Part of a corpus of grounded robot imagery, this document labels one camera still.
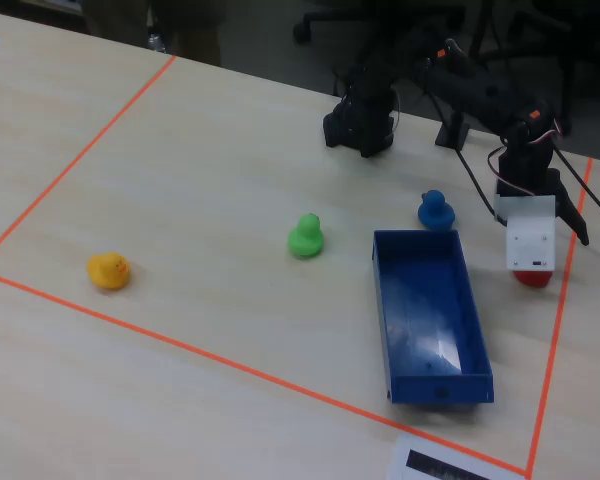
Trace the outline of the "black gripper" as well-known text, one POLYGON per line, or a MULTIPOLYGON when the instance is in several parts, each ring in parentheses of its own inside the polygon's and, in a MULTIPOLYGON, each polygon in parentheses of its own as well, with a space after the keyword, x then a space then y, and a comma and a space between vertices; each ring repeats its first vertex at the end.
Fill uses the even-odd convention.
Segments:
MULTIPOLYGON (((531 142, 505 141, 505 150, 498 157, 496 193, 502 197, 555 195, 556 216, 576 234, 582 245, 588 246, 586 222, 569 197, 560 172, 549 167, 554 133, 546 132, 531 142)), ((507 226, 507 220, 499 214, 495 203, 494 220, 507 226)))

